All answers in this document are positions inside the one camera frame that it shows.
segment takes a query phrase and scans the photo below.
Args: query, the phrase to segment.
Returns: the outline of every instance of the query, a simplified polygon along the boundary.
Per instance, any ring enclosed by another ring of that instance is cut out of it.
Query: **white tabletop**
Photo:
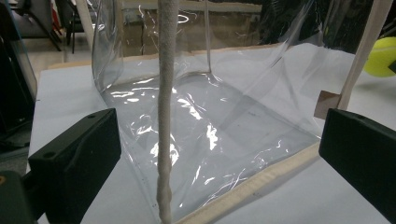
[[[396,77],[362,74],[349,109],[396,130]],[[83,117],[105,109],[92,83],[90,66],[43,71],[41,74],[29,154]],[[388,223],[323,159],[304,168],[265,197],[237,209],[219,223]],[[151,223],[126,158],[121,158],[82,223]]]

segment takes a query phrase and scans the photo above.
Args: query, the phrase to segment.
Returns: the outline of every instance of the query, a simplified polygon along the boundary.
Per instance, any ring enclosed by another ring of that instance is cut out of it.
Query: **transparent plastic sheet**
[[[205,3],[180,1],[171,104],[174,221],[319,141],[318,96],[341,92],[372,5]],[[117,108],[123,154],[158,216],[156,7],[133,0],[120,1],[117,12],[102,6],[102,23],[120,20],[120,30],[95,31],[92,70],[107,106]],[[108,39],[111,45],[103,44]]]

